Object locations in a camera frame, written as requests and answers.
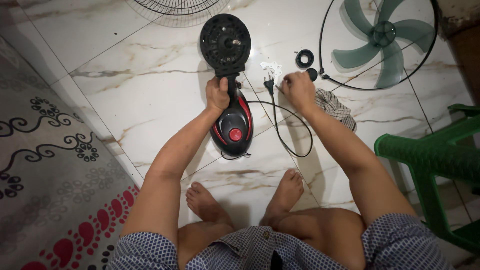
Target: leg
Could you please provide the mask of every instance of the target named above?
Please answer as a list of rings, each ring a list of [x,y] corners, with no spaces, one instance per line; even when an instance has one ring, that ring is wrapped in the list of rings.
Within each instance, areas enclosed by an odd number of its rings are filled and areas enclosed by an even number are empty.
[[[185,194],[188,207],[203,221],[185,225],[178,230],[178,260],[180,269],[210,243],[234,232],[232,220],[210,192],[193,182]]]
[[[349,269],[364,269],[361,234],[365,224],[355,212],[315,208],[290,213],[303,193],[301,176],[287,171],[268,204],[261,225],[288,233],[325,253]]]

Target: hand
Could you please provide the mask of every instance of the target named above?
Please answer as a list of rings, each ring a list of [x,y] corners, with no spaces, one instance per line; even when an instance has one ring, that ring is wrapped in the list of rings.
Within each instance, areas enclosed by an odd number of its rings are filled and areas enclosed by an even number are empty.
[[[282,92],[287,100],[301,114],[316,107],[315,85],[310,80],[308,72],[295,72],[287,74],[282,82]]]
[[[228,96],[228,79],[218,79],[216,76],[207,82],[205,88],[207,95],[207,109],[215,110],[221,114],[228,107],[230,97]]]

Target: red button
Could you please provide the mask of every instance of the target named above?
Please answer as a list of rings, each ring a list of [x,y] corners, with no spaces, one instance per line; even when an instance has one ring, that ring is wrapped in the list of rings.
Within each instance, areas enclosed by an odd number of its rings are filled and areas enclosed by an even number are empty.
[[[230,140],[238,142],[241,139],[241,130],[238,128],[232,128],[228,133],[228,136],[230,137]]]

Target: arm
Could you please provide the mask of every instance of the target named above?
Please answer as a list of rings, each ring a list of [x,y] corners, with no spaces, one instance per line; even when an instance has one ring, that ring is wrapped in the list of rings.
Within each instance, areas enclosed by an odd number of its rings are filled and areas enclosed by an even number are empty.
[[[416,215],[377,156],[360,138],[315,104],[315,86],[307,72],[285,76],[285,97],[305,117],[325,149],[350,180],[353,199],[370,225],[388,213]]]
[[[207,108],[160,149],[148,170],[120,236],[158,233],[177,245],[180,180],[208,130],[228,106],[227,79],[216,77],[206,87]]]

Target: fan blade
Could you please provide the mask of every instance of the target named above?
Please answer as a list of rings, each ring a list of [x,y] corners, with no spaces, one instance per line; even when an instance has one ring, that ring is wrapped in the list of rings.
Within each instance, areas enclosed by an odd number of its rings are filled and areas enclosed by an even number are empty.
[[[345,0],[345,10],[352,23],[364,34],[371,36],[373,26],[363,14],[360,0]]]
[[[387,88],[400,82],[403,74],[403,53],[396,41],[385,48],[383,69],[378,78],[377,88]]]
[[[419,20],[404,20],[396,22],[396,37],[410,40],[417,44],[423,52],[428,52],[435,37],[435,28]]]
[[[403,0],[384,0],[380,7],[380,14],[378,15],[377,22],[388,21],[392,16],[393,11]]]
[[[375,55],[380,51],[379,47],[376,47],[370,43],[353,50],[333,50],[333,56],[340,66],[343,68],[359,67],[372,60]]]

